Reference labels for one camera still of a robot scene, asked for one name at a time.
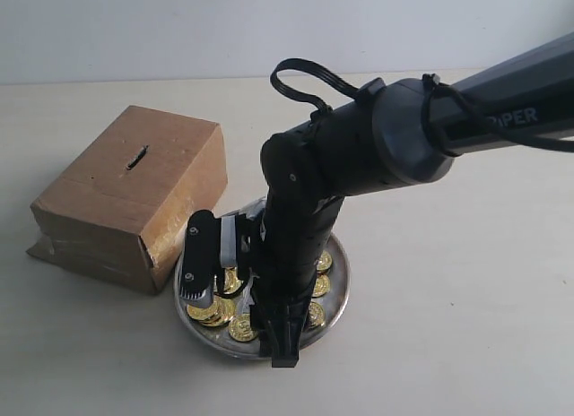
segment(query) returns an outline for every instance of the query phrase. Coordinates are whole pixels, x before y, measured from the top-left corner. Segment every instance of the cardboard box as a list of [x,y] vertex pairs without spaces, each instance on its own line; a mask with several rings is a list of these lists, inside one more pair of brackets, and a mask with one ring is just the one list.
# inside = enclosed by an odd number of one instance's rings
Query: cardboard box
[[227,186],[217,123],[128,107],[30,208],[28,254],[141,292],[159,292],[189,216]]

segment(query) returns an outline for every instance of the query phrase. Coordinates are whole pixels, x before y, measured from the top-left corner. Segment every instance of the coin slot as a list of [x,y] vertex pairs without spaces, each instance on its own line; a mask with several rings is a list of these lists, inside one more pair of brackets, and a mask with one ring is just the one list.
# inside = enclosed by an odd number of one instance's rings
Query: coin slot
[[137,165],[140,160],[142,160],[145,156],[145,154],[147,153],[148,149],[150,148],[149,144],[146,144],[144,147],[142,147],[140,149],[140,151],[134,156],[133,159],[131,159],[127,165],[126,165],[126,169],[128,171],[131,171],[132,169],[135,168],[135,165]]

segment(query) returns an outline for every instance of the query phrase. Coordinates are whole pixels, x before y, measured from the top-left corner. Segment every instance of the white wall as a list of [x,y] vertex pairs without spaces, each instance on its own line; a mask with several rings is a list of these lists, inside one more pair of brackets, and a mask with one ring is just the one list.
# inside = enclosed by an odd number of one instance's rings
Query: white wall
[[574,0],[0,0],[0,83],[477,67],[572,30]]

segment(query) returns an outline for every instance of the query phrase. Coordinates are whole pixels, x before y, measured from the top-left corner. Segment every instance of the black strap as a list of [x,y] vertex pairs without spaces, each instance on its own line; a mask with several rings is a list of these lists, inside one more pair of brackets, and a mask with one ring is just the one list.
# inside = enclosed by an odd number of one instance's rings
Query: black strap
[[338,75],[333,74],[324,66],[305,59],[293,58],[283,60],[277,67],[275,67],[273,73],[271,74],[270,78],[273,87],[275,87],[279,93],[281,93],[286,98],[289,98],[290,100],[313,104],[315,107],[317,107],[317,110],[320,114],[330,111],[331,108],[318,96],[312,95],[310,93],[304,93],[302,91],[297,91],[279,80],[277,74],[285,70],[294,70],[313,75],[314,77],[318,78],[322,82],[326,82],[333,89],[345,96],[348,96],[349,98],[355,99],[357,95],[358,89],[356,87],[351,86],[348,82],[343,80]]
[[436,98],[451,98],[468,117],[471,124],[474,124],[486,132],[496,134],[503,140],[510,143],[532,147],[534,149],[547,150],[552,152],[574,152],[574,141],[553,140],[536,135],[524,135],[504,129],[486,118],[478,108],[473,105],[472,100],[466,98],[454,87],[439,82],[438,77],[433,74],[425,74],[422,81],[427,89],[427,95],[422,105],[422,123],[432,134],[433,130],[429,123],[431,101]]

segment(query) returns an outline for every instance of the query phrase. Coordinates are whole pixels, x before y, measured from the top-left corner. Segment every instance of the white table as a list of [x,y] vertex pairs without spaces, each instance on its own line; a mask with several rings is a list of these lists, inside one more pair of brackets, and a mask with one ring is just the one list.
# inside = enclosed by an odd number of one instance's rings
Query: white table
[[0,87],[0,414],[574,412],[574,156],[476,153],[434,185],[347,199],[348,307],[296,369],[270,369],[197,342],[169,285],[145,297],[25,255],[30,202],[129,104],[222,123],[217,213],[265,194],[262,142],[311,111],[267,79]]

